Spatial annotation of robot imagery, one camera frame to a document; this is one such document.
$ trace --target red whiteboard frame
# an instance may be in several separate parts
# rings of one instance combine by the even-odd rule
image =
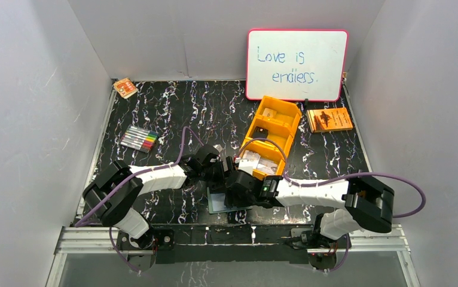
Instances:
[[[339,31],[345,32],[347,34],[347,40],[345,42],[345,52],[343,55],[343,65],[341,67],[341,74],[340,74],[340,89],[338,91],[338,98],[336,100],[309,100],[309,102],[336,102],[340,99],[341,93],[341,85],[343,80],[343,71],[345,70],[345,58],[347,57],[347,43],[349,42],[349,31],[345,29],[268,29],[268,28],[252,28],[248,31],[247,40],[246,40],[246,79],[245,79],[245,97],[249,100],[261,100],[261,99],[251,99],[248,97],[248,52],[250,49],[250,33],[252,31]],[[287,100],[290,102],[300,102],[297,99],[280,99],[280,100]]]

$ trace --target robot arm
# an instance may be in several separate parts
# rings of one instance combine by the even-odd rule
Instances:
[[[151,224],[132,209],[138,195],[168,188],[183,188],[196,181],[206,181],[211,193],[225,193],[225,205],[252,205],[271,208],[307,204],[330,206],[337,210],[317,216],[315,234],[307,241],[333,242],[348,232],[366,229],[379,233],[391,231],[393,190],[373,177],[336,181],[317,186],[322,181],[291,180],[281,176],[267,176],[263,180],[252,176],[252,168],[245,161],[238,164],[231,157],[220,160],[219,151],[209,145],[195,155],[183,157],[178,165],[153,167],[127,166],[113,162],[85,189],[83,197],[94,208],[111,190],[129,175],[144,169],[95,212],[103,226],[115,226],[129,234],[140,248],[153,239]]]

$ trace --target whiteboard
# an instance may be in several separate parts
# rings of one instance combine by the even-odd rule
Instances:
[[[246,97],[337,100],[348,37],[345,30],[250,30]]]

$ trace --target cable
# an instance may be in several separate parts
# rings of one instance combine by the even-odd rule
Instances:
[[[194,133],[194,131],[193,131],[190,127],[187,127],[187,126],[183,127],[182,138],[181,138],[180,153],[179,153],[179,155],[178,155],[178,159],[175,161],[175,163],[172,164],[172,166],[177,165],[177,164],[179,163],[179,161],[180,161],[182,155],[183,155],[183,149],[184,149],[184,145],[185,145],[185,130],[186,130],[186,129],[188,129],[188,130],[190,131],[190,133],[199,141],[199,143],[200,143],[201,145],[204,145],[203,142],[202,142],[202,141],[199,139],[199,137],[197,136],[197,134]],[[141,170],[141,171],[139,171],[139,172],[133,173],[132,175],[128,176],[126,179],[123,180],[123,184],[125,184],[126,182],[128,182],[129,180],[131,180],[133,177],[135,177],[135,176],[137,176],[137,175],[141,175],[141,174],[146,173],[146,172],[149,172],[150,170],[151,170],[151,169]],[[113,194],[115,194],[115,193],[120,189],[119,186],[120,186],[120,185],[123,185],[123,184],[120,182],[120,184],[117,185],[117,186],[116,186],[116,187],[115,187],[115,188],[114,188],[114,189],[113,189],[113,190],[112,190],[112,191],[111,191],[102,201],[101,201],[101,203],[103,204],[103,201],[104,201],[104,200],[105,200],[105,201],[108,201],[108,200],[111,198],[111,196],[112,196]],[[83,221],[83,219],[85,220],[85,224],[84,224],[84,225],[80,225],[80,226],[85,226],[85,225],[90,224],[91,222],[90,222],[90,221],[86,221],[86,220],[87,220],[87,218],[89,218],[89,217],[91,216],[90,212],[95,212],[95,211],[97,211],[98,208],[100,208],[100,207],[98,207],[98,205],[96,205],[96,206],[95,206],[91,211],[89,211],[83,218],[81,218],[81,220],[78,221],[78,222],[76,223],[76,225],[74,225],[74,226],[78,227],[78,226],[77,226],[78,224],[83,224],[83,223],[81,222],[81,221]],[[127,266],[129,266],[129,268],[130,268],[132,271],[136,272],[137,274],[141,274],[141,270],[140,270],[139,268],[137,268],[136,266],[132,265],[132,263],[130,263],[130,262],[125,258],[125,256],[123,256],[123,254],[121,253],[121,251],[118,249],[117,245],[115,244],[115,242],[114,242],[114,240],[113,240],[112,227],[109,227],[109,239],[110,239],[110,241],[111,241],[111,245],[113,246],[113,249],[115,249],[116,253],[117,253],[118,256],[125,262],[125,264],[127,264]],[[157,254],[157,249],[158,249],[158,246],[157,246],[157,244],[156,244],[156,240],[157,240],[157,239],[155,239],[155,240],[152,242],[152,244],[155,243],[155,246],[153,247],[153,250],[152,250],[154,255]]]
[[[300,186],[299,183],[293,181],[290,179],[290,177],[287,175],[287,156],[285,156],[285,152],[283,152],[283,149],[278,146],[277,143],[275,143],[274,141],[272,140],[269,140],[269,139],[265,139],[265,138],[255,138],[255,139],[251,139],[249,140],[248,142],[246,142],[241,148],[240,150],[238,151],[238,157],[241,155],[241,153],[243,152],[243,150],[245,150],[245,148],[253,141],[264,141],[264,142],[270,142],[271,144],[273,144],[276,148],[278,148],[278,150],[280,151],[280,153],[282,154],[282,157],[284,158],[284,162],[285,162],[285,167],[283,168],[283,178],[290,182],[291,184],[293,185],[296,185],[296,186]],[[395,179],[397,181],[401,181],[401,182],[405,182],[406,184],[412,186],[413,188],[415,188],[417,190],[417,192],[419,193],[419,195],[421,196],[421,203],[419,204],[419,207],[410,211],[410,212],[406,212],[406,213],[402,213],[402,214],[397,214],[397,215],[394,215],[393,218],[403,218],[403,217],[408,217],[408,216],[411,216],[411,215],[414,215],[416,214],[417,212],[420,212],[426,205],[426,195],[425,195],[425,192],[417,185],[415,184],[414,182],[406,179],[406,178],[403,178],[401,176],[398,176],[398,175],[391,175],[389,173],[382,173],[382,172],[356,172],[356,173],[351,173],[349,175],[343,175],[343,176],[339,176],[337,178],[332,178],[332,179],[329,179],[327,181],[322,181],[322,182],[315,182],[315,183],[311,183],[311,184],[301,184],[302,187],[321,187],[323,185],[328,185],[328,184],[331,184],[335,181],[340,181],[340,180],[343,180],[343,179],[349,179],[349,178],[358,178],[360,176],[379,176],[379,177],[382,177],[382,178],[391,178],[391,179]]]
[[[347,247],[345,248],[345,253],[343,254],[343,257],[340,263],[338,263],[338,265],[336,265],[332,269],[328,269],[329,272],[336,271],[336,269],[340,268],[343,265],[343,263],[345,262],[345,260],[347,259],[347,255],[349,254],[349,246],[350,246],[350,236],[348,233],[345,234],[345,238],[347,239],[347,242],[346,242]]]
[[[111,240],[111,245],[113,246],[113,249],[117,252],[118,256],[129,266],[129,268],[136,272],[137,274],[141,274],[141,270],[137,268],[136,266],[132,265],[130,262],[127,261],[125,256],[118,250],[117,245],[115,244],[115,240],[113,240],[113,234],[112,234],[112,227],[109,227],[109,239]]]
[[[194,133],[194,131],[190,128],[190,127],[183,127],[183,131],[182,131],[182,138],[181,138],[181,146],[180,146],[180,153],[178,154],[178,158],[176,159],[176,161],[171,164],[170,166],[175,166],[177,165],[180,160],[181,160],[181,157],[183,155],[183,149],[184,149],[184,145],[185,145],[185,131],[186,130],[189,130],[190,133],[192,135],[194,135],[194,137],[199,141],[199,143],[201,145],[204,145],[203,142],[199,139],[199,137],[196,135],[196,133]],[[167,169],[170,167],[169,165],[164,165],[164,166],[159,166],[159,167],[156,167],[154,170],[161,170],[161,169]],[[106,203],[106,201],[108,201],[118,190],[120,190],[120,188],[126,184],[129,180],[133,179],[135,176],[138,176],[138,175],[142,175],[146,172],[149,172],[151,171],[152,169],[144,169],[144,170],[140,170],[138,172],[135,172],[135,173],[132,173],[131,175],[129,175],[128,177],[126,177],[123,181],[121,181],[115,188],[113,188],[113,190],[106,196],[104,197],[104,199],[102,199],[94,208],[92,208],[87,214],[85,214],[85,216],[83,216],[83,218],[81,218],[78,222],[76,222],[76,224],[74,225],[74,227],[83,227],[83,226],[86,226],[88,225],[86,223],[86,221],[101,207],[104,205],[104,203]]]
[[[181,147],[180,147],[180,152],[178,154],[178,159],[171,165],[171,166],[175,166],[177,165],[180,160],[181,160],[181,157],[183,155],[183,151],[184,151],[184,145],[185,145],[185,131],[186,130],[189,130],[190,133],[199,141],[199,143],[201,145],[203,145],[203,142],[199,139],[199,137],[196,135],[196,133],[194,133],[194,131],[192,131],[192,129],[190,127],[187,127],[185,126],[183,128],[183,131],[182,131],[182,139],[181,139]],[[286,173],[286,170],[287,170],[287,156],[285,155],[285,152],[283,152],[283,149],[277,144],[275,143],[274,141],[270,140],[270,139],[266,139],[266,138],[255,138],[255,139],[251,139],[249,140],[248,142],[246,142],[238,151],[238,154],[237,154],[237,157],[239,157],[241,155],[241,153],[245,150],[245,148],[251,143],[251,142],[254,142],[254,141],[263,141],[263,142],[269,142],[271,144],[273,144],[279,151],[280,153],[282,154],[282,157],[283,157],[283,160],[285,162],[285,166],[284,166],[284,171],[283,171],[283,178],[287,181],[289,181],[291,184],[294,184],[296,186],[300,186],[299,183],[297,182],[294,182],[292,181],[288,176],[287,176],[287,173]],[[165,168],[168,168],[169,166],[166,165],[166,166],[161,166],[161,167],[157,167],[155,168],[155,170],[160,170],[160,169],[165,169]],[[149,171],[152,171],[152,169],[145,169],[145,170],[141,170],[139,172],[136,172],[136,173],[133,173],[131,175],[129,175],[128,177],[126,177],[122,182],[120,182],[103,200],[101,200],[99,202],[99,204],[97,204],[92,210],[90,210],[83,218],[81,218],[74,226],[75,227],[82,227],[82,226],[85,226],[85,225],[88,225],[88,222],[86,222],[89,217],[91,217],[95,211],[97,211],[104,203],[106,203],[118,190],[120,190],[120,188],[126,184],[129,180],[131,180],[132,178],[134,178],[135,176],[138,176],[138,175],[141,175],[141,174],[144,174],[146,172],[149,172]],[[420,206],[417,208],[417,209],[414,209],[413,211],[411,212],[407,212],[407,213],[403,213],[403,214],[399,214],[399,215],[395,215],[393,216],[394,218],[402,218],[402,217],[407,217],[407,216],[411,216],[411,215],[414,215],[416,214],[417,212],[421,211],[425,204],[426,204],[426,196],[425,196],[425,193],[423,192],[423,190],[418,186],[416,185],[415,183],[403,178],[403,177],[400,177],[400,176],[395,176],[395,175],[390,175],[388,173],[378,173],[378,172],[359,172],[359,173],[352,173],[352,174],[349,174],[349,175],[344,175],[344,176],[339,176],[337,178],[333,178],[333,179],[329,179],[327,181],[323,181],[323,182],[319,182],[319,183],[313,183],[313,184],[302,184],[301,186],[302,187],[313,187],[313,186],[323,186],[323,185],[327,185],[327,184],[330,184],[332,182],[335,182],[335,181],[340,181],[340,180],[343,180],[343,179],[349,179],[349,178],[356,178],[356,177],[360,177],[360,176],[381,176],[381,177],[385,177],[385,178],[392,178],[392,179],[396,179],[398,181],[402,181],[402,182],[405,182],[406,184],[409,184],[411,185],[412,187],[414,187],[418,192],[419,194],[421,195],[421,204]],[[125,257],[123,256],[123,254],[120,252],[120,250],[118,250],[116,244],[114,243],[113,241],[113,238],[112,238],[112,234],[111,234],[111,227],[109,228],[109,238],[111,239],[111,244],[113,245],[113,248],[115,249],[115,251],[117,252],[117,254],[120,256],[120,258],[126,262],[126,264],[131,268],[131,270],[133,270],[134,272],[138,272],[140,273],[141,271],[133,266],[131,263],[129,263]],[[340,266],[345,262],[346,258],[347,258],[347,254],[349,253],[349,243],[350,243],[350,237],[348,234],[346,234],[346,239],[347,239],[347,248],[345,250],[345,254],[342,258],[342,260],[340,261],[340,263],[335,266],[333,269],[331,269],[331,271],[335,271],[337,270],[338,268],[340,268]]]

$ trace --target small orange box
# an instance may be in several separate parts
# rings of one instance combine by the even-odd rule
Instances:
[[[129,78],[119,80],[116,83],[114,83],[113,86],[115,87],[115,90],[120,94],[120,96],[124,99],[127,99],[128,97],[138,92],[136,86],[132,84]]]
[[[268,130],[266,138],[277,143],[283,149],[285,155],[288,156],[300,120],[301,111],[296,104],[264,96],[246,133],[243,145],[252,139],[252,134],[256,127],[262,127]],[[285,161],[280,151],[272,143],[251,142],[245,150],[256,152],[261,158],[273,161],[277,164],[276,175],[282,174],[285,168]],[[267,175],[260,170],[254,169],[253,176],[258,179],[262,180]]]

